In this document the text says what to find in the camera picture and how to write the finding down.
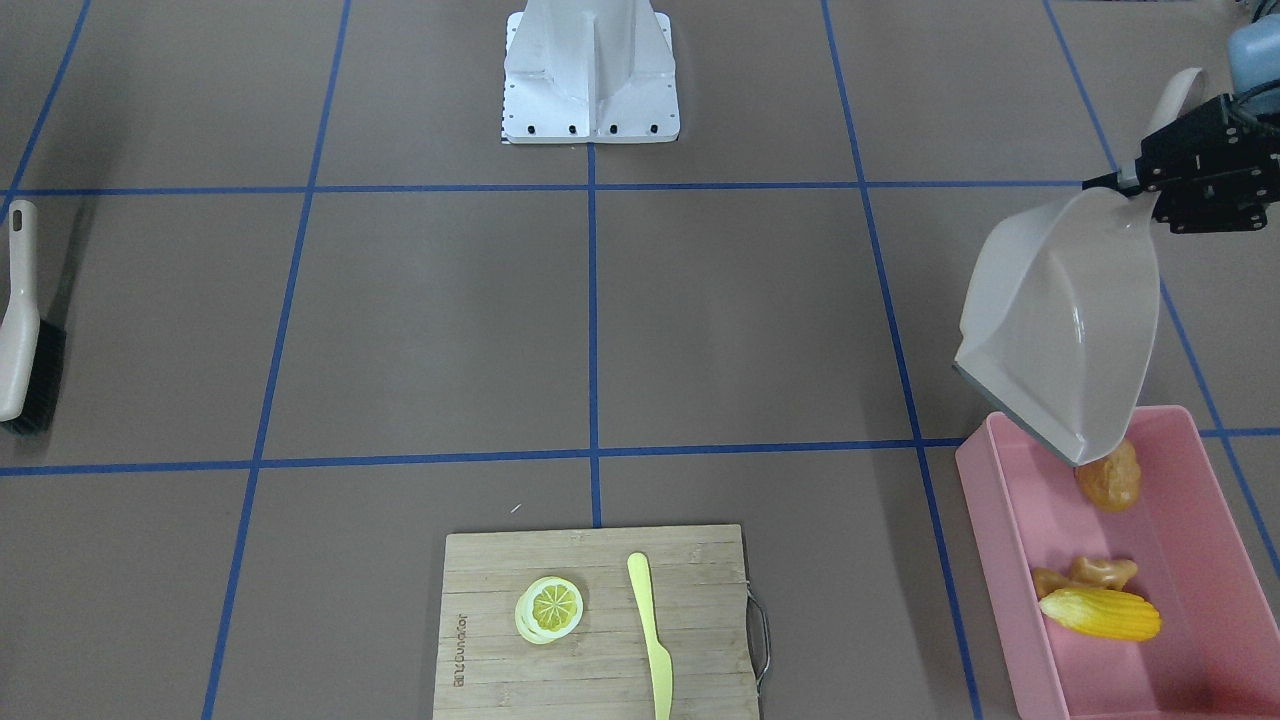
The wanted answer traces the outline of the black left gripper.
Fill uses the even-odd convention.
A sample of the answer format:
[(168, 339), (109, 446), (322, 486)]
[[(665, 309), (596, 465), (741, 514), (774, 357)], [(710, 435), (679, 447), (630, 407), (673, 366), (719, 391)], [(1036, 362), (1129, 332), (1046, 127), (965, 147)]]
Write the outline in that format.
[(1152, 193), (1153, 222), (1175, 234), (1261, 231), (1279, 192), (1279, 118), (1258, 94), (1222, 94), (1142, 140), (1121, 170), (1083, 182), (1134, 199)]

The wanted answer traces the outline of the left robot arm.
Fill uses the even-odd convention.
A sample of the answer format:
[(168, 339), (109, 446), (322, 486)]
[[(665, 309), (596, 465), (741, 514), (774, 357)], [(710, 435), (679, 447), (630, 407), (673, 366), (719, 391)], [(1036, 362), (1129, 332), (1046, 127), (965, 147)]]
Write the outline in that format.
[(1202, 78), (1166, 87), (1138, 158), (1083, 190), (1156, 195), (1152, 218), (1175, 234), (1261, 231), (1277, 201), (1277, 3), (1228, 41), (1231, 92), (1199, 100)]

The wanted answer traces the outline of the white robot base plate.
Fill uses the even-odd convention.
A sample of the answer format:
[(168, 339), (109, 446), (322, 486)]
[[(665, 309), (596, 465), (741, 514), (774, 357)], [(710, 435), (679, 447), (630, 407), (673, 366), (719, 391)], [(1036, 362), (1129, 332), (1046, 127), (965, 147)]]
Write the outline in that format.
[(680, 137), (672, 23), (652, 3), (529, 1), (507, 17), (504, 40), (504, 142)]

